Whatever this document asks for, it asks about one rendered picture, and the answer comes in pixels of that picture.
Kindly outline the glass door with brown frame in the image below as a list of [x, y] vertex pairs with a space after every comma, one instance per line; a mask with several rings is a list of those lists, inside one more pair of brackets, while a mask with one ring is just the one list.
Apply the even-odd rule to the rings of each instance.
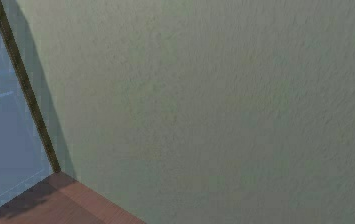
[[51, 174], [0, 29], [0, 207]]

